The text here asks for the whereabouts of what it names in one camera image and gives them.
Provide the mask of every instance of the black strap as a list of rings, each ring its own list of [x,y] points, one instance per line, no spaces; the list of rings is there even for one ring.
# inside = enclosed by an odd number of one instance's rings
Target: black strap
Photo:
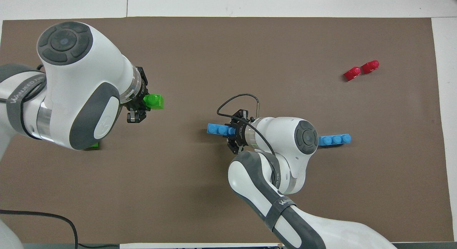
[[[34,75],[24,80],[6,100],[6,112],[11,126],[18,133],[39,139],[31,135],[24,124],[24,102],[25,98],[46,80],[45,74]]]
[[[259,152],[265,156],[265,158],[268,160],[268,163],[270,164],[272,168],[271,172],[271,182],[273,186],[275,186],[277,189],[279,189],[279,185],[281,184],[281,169],[279,168],[279,161],[276,156],[272,155],[271,153],[266,153],[266,152]]]
[[[279,197],[276,199],[265,216],[265,225],[273,231],[281,213],[291,205],[295,205],[295,203],[289,197]]]

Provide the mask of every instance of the red toy brick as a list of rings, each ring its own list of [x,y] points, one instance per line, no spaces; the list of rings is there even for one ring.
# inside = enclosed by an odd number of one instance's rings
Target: red toy brick
[[[379,67],[379,62],[374,60],[371,62],[367,62],[366,64],[362,65],[362,70],[364,73],[370,73]]]
[[[360,68],[355,66],[353,67],[351,70],[349,70],[348,72],[346,72],[344,75],[346,76],[347,78],[347,81],[350,81],[352,80],[353,78],[357,77],[357,75],[360,74]]]

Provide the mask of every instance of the blue block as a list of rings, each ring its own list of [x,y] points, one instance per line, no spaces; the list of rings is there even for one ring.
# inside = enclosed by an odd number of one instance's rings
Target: blue block
[[[222,136],[232,136],[235,135],[235,128],[226,125],[208,123],[208,129],[206,130],[206,133]]]
[[[348,144],[351,142],[351,140],[352,140],[352,137],[349,134],[321,136],[321,137],[319,137],[319,145],[320,146],[331,146],[331,145]]]

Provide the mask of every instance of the brown table surface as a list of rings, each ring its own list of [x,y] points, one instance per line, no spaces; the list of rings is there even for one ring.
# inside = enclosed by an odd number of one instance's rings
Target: brown table surface
[[[4,21],[0,64],[38,65],[36,41],[60,20]],[[217,107],[238,93],[261,116],[308,119],[352,142],[319,149],[307,213],[364,223],[390,241],[450,241],[452,219],[431,20],[134,17],[81,20],[136,66],[165,109],[127,124],[98,151],[16,136],[0,163],[0,207],[64,215],[82,243],[275,242],[227,182]],[[378,70],[345,82],[353,66]],[[251,99],[233,101],[255,113]],[[2,216],[25,243],[71,243],[59,220]]]

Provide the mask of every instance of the white floor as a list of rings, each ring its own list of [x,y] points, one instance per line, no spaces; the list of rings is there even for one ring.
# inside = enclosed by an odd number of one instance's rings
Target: white floor
[[[126,16],[433,17],[449,194],[457,239],[457,127],[453,125],[457,120],[457,0],[0,0],[0,20]]]

